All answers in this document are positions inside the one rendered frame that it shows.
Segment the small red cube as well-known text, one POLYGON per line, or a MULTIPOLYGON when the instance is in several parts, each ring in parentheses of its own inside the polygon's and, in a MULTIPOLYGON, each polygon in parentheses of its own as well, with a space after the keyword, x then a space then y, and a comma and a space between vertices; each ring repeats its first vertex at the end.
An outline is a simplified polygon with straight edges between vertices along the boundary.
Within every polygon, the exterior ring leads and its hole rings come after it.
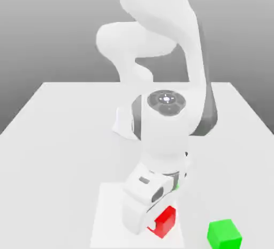
POLYGON ((164 238, 168 232, 174 227, 176 222, 176 209, 168 206, 156 219, 155 229, 147 227, 152 233, 160 238, 164 238))

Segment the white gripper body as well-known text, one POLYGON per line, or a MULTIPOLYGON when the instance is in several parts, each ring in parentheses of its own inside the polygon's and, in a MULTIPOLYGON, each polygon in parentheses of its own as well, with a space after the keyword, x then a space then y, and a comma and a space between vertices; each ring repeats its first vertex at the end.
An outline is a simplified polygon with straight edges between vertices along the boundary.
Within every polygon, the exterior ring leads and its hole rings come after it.
POLYGON ((145 228, 155 230, 156 219, 178 197, 177 190, 165 193, 162 187, 156 190, 130 190, 123 186, 123 191, 122 222, 125 228, 135 235, 142 233, 145 228))

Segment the small green cube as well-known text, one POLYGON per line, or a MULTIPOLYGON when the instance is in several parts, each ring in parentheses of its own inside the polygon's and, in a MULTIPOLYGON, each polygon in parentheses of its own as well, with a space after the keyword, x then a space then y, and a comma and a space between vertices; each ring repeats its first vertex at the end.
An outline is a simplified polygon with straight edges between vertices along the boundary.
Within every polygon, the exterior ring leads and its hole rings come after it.
POLYGON ((240 249, 242 235, 231 219, 209 223, 207 240, 211 249, 240 249))

